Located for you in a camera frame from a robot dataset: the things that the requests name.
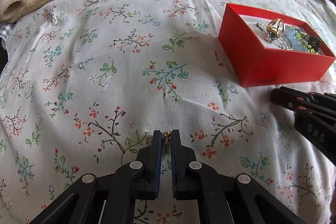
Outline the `grey checked cloth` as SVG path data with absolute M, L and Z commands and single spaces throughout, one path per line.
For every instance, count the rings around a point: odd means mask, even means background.
M 0 24 L 0 38 L 1 38 L 1 40 L 3 40 L 4 42 L 7 40 L 7 38 L 11 34 L 14 26 L 15 26 L 15 24 L 10 24 L 10 23 L 9 24 L 5 24 L 5 23 Z

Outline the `floral bed sheet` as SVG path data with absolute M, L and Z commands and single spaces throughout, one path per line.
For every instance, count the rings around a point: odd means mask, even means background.
M 1 223 L 29 223 L 81 175 L 112 173 L 173 129 L 219 173 L 328 223 L 335 166 L 270 87 L 239 85 L 217 39 L 229 3 L 303 20 L 335 48 L 329 0 L 53 0 L 21 19 L 1 74 Z

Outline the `small black hair claw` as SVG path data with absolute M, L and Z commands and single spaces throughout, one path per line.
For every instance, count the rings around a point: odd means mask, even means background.
M 311 53 L 319 53 L 320 52 L 320 46 L 321 46 L 322 40 L 318 37 L 311 36 L 308 39 L 308 48 L 310 49 Z

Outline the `red jewelry box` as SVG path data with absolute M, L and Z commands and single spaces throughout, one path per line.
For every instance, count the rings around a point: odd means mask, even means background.
M 325 44 L 321 54 L 282 50 L 268 44 L 254 22 L 282 19 L 286 25 L 304 29 L 317 36 L 306 22 L 273 11 L 236 4 L 226 5 L 218 39 L 242 87 L 318 81 L 335 61 Z

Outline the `small gold earring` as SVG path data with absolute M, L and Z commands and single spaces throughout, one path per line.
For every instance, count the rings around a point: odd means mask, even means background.
M 163 142 L 164 145 L 169 145 L 170 144 L 170 136 L 171 136 L 170 131 L 164 131 L 162 133 L 162 142 Z

